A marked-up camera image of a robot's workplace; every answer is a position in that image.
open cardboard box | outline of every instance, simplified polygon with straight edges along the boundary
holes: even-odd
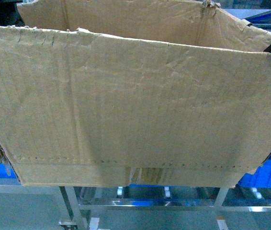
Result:
[[[271,153],[271,33],[189,0],[19,12],[33,28],[0,27],[0,159],[23,185],[232,187]]]

